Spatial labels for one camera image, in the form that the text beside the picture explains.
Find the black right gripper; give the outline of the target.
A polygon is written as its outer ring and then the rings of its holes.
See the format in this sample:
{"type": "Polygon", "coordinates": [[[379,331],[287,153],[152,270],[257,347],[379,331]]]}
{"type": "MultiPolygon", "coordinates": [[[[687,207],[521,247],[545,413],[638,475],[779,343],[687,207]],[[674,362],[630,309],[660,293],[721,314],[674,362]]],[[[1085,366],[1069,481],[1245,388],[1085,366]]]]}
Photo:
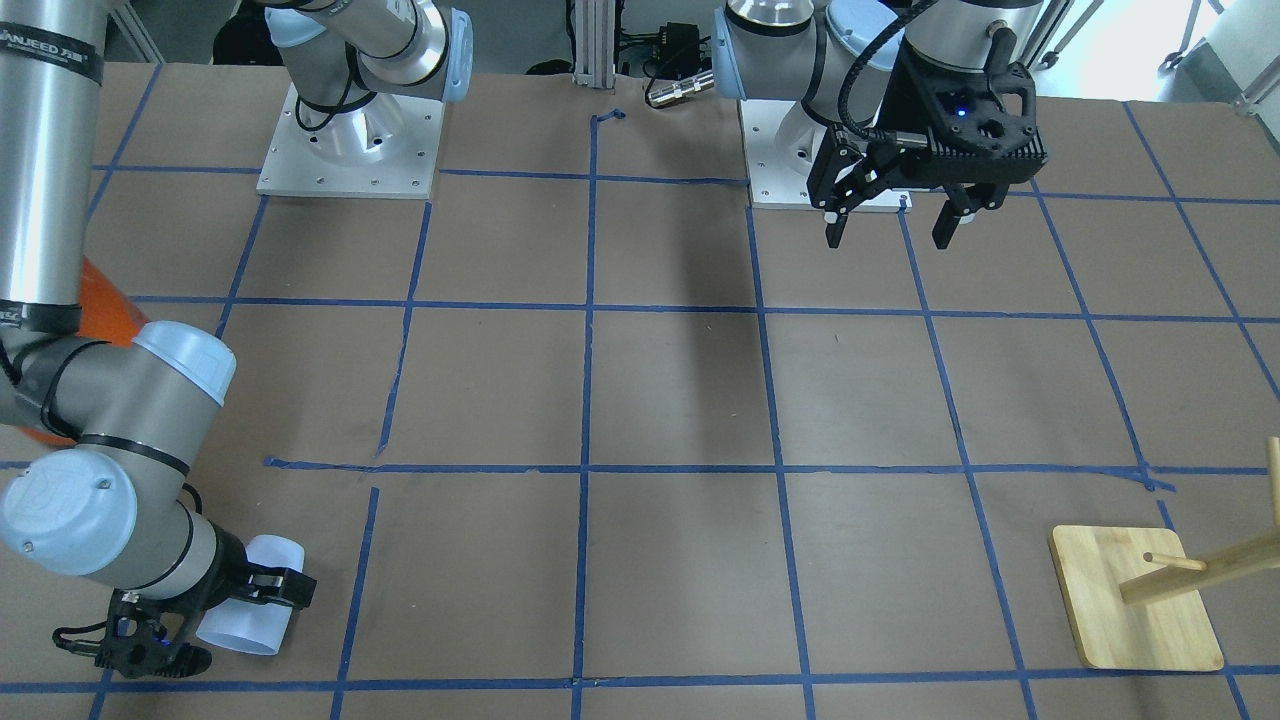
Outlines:
{"type": "MultiPolygon", "coordinates": [[[[316,591],[316,580],[293,568],[268,568],[248,560],[244,544],[223,530],[210,525],[193,548],[212,550],[209,561],[201,561],[196,569],[204,569],[197,582],[177,596],[150,601],[151,614],[161,625],[178,623],[182,626],[198,625],[200,619],[227,600],[239,597],[255,605],[278,605],[301,610],[311,606],[316,591]]],[[[195,556],[195,550],[182,564],[195,556]]]]}

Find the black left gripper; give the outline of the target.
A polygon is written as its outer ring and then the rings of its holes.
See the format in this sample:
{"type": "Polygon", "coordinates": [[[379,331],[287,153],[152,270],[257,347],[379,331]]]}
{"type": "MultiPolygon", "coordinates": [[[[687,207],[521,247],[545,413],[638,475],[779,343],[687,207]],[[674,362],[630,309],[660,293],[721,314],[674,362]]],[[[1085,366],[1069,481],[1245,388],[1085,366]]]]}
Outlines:
{"type": "MultiPolygon", "coordinates": [[[[1007,197],[1006,184],[942,184],[947,199],[932,229],[938,250],[946,250],[956,229],[978,211],[996,210],[1007,197]]],[[[824,211],[826,242],[838,249],[849,215],[854,213],[896,213],[913,206],[913,193],[928,193],[933,187],[923,179],[909,179],[895,156],[869,150],[868,142],[845,129],[817,132],[806,172],[806,196],[812,208],[824,211]]]]}

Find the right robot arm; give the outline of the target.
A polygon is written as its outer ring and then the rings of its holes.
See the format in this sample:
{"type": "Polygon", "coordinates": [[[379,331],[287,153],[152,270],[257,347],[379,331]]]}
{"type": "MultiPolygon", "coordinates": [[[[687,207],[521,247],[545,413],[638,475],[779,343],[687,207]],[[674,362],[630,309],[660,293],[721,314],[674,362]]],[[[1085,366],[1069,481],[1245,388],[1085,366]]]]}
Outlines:
{"type": "Polygon", "coordinates": [[[308,606],[314,579],[251,562],[179,498],[234,354],[151,322],[81,333],[102,49],[114,1],[3,4],[3,421],[68,438],[3,493],[3,541],[49,571],[140,602],[308,606]]]}

